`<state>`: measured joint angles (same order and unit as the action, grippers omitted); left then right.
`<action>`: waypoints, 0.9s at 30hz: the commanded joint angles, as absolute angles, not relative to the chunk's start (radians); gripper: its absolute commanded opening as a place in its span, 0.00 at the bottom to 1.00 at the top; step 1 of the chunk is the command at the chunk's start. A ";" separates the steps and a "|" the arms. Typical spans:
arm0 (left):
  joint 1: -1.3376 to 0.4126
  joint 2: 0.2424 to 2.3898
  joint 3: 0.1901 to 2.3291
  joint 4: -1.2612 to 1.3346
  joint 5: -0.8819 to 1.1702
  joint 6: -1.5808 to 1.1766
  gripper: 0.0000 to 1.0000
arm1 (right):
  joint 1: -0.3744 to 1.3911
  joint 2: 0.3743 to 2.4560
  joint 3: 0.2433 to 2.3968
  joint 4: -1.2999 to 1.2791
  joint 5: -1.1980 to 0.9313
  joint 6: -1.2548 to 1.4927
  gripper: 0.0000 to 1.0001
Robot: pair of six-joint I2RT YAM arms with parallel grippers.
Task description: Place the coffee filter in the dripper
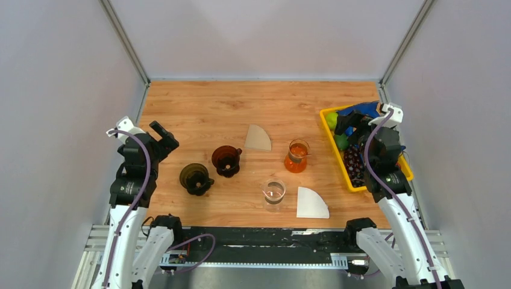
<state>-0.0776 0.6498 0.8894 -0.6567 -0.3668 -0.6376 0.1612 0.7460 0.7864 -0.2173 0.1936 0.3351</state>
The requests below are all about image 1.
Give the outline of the brown plastic coffee dripper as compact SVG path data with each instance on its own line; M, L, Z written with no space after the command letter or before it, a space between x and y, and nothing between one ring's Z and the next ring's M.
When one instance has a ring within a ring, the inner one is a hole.
M241 148L225 145L212 153L212 164L218 175L231 178L240 170Z

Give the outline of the white paper coffee filter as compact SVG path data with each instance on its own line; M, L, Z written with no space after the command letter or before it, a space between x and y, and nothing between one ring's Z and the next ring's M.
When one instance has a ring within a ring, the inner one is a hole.
M329 219L328 205L317 192L306 187L298 187L296 217L302 219Z

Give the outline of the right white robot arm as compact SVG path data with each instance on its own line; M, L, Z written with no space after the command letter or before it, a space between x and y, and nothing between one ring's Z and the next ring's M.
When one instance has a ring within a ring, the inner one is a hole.
M390 108L372 120L356 110L337 118L335 134L354 129L348 141L362 151L364 183L384 212L398 249L387 243L369 218L346 223L345 246L364 251L391 288L463 288L462 281L443 267L421 225L412 189L398 165L403 149L398 131L390 124L393 115Z

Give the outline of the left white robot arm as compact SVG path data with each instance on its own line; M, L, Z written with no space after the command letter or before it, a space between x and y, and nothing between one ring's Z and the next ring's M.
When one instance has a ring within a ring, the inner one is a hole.
M103 259L92 288L148 288L168 249L184 242L179 217L159 215L149 225L148 236L139 253L137 242L157 187L159 164L179 142L156 121L150 123L161 138L136 127L124 117L107 131L122 144L118 153L124 161L110 187L110 223Z

